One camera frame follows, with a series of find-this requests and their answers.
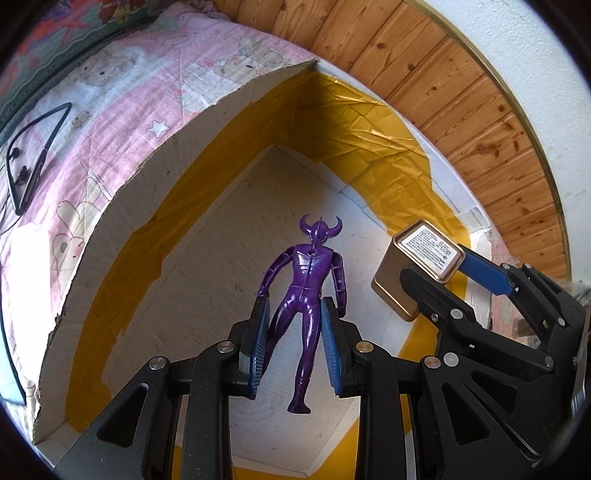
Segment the purple toy figure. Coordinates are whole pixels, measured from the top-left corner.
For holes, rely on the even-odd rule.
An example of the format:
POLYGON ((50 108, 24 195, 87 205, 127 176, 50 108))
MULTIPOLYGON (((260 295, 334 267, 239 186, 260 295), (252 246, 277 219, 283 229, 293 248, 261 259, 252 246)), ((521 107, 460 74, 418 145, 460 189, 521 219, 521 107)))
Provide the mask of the purple toy figure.
POLYGON ((312 370, 314 370, 315 353, 321 338, 322 327, 322 287, 325 279, 332 276, 337 300, 339 317, 346 314, 348 292, 346 292, 346 275, 344 260, 339 252, 325 246, 329 239, 339 236, 342 232, 341 218, 335 219, 335 225, 329 226, 320 219, 315 223, 308 222, 308 217, 301 217, 298 222, 301 233, 307 236, 305 243, 287 247, 270 264, 259 285, 259 297, 266 297, 270 293, 271 284, 280 270, 290 265, 290 285, 283 295, 280 305, 270 320, 269 337, 267 337, 266 354, 263 369, 269 367, 270 359, 291 322, 297 314, 301 315, 301 350, 300 361, 294 378, 294 395, 290 400, 287 411, 292 414, 308 414, 311 409, 305 403, 308 385, 310 385, 312 370))

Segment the gold tin can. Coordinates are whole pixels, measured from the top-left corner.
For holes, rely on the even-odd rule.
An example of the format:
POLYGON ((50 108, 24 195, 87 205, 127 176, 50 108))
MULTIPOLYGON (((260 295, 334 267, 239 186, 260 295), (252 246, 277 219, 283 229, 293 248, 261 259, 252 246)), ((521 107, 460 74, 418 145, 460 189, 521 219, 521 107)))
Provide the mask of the gold tin can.
POLYGON ((445 286, 465 258, 460 245, 420 219, 391 238, 370 286, 402 320, 413 322, 422 286, 445 286))

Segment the white cardboard box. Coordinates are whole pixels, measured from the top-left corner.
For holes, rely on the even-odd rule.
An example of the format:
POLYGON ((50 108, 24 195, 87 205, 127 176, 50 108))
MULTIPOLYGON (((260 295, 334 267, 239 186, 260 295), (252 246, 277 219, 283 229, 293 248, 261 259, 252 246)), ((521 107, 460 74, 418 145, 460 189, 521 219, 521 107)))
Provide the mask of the white cardboard box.
POLYGON ((390 105, 319 63, 263 75, 166 140, 100 216, 45 352, 33 440, 70 445, 148 359, 224 338, 303 215, 342 221, 346 319, 391 353, 412 324, 370 283, 393 235, 425 219, 490 251, 480 203, 390 105))

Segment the pink quilted bedspread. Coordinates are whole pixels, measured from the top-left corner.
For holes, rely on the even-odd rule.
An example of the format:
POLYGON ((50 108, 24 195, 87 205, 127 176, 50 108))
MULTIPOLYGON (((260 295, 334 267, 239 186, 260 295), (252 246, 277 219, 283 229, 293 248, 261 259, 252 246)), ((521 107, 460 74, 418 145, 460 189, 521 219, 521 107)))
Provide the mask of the pink quilted bedspread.
MULTIPOLYGON (((201 111, 260 76, 311 63, 312 55, 232 22, 209 1, 178 1, 124 38, 135 65, 72 108, 27 212, 17 217, 1 184, 1 312, 16 381, 10 414, 29 438, 41 432, 41 378, 88 241, 116 192, 168 137, 201 111)), ((40 147, 58 116, 34 127, 40 147)))

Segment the black neckband earphones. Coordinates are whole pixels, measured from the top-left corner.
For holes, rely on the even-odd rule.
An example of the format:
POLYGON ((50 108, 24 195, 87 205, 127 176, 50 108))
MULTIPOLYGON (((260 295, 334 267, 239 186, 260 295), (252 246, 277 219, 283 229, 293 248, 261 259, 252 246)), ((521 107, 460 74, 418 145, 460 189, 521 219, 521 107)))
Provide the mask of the black neckband earphones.
POLYGON ((33 118, 9 141, 5 154, 7 197, 17 217, 23 216, 32 204, 49 151, 71 110, 71 102, 58 105, 33 118), (24 143, 25 137, 33 128, 55 116, 58 118, 43 137, 42 145, 27 147, 24 143))

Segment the pink toy washing machine box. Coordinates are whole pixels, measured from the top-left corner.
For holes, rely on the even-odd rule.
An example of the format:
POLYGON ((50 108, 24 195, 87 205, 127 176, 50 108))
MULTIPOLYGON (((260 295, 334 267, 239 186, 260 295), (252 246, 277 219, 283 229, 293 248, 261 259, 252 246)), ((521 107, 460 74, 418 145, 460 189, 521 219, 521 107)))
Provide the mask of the pink toy washing machine box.
POLYGON ((124 38, 146 28, 160 1, 59 1, 1 73, 1 141, 22 123, 77 109, 135 65, 124 38))

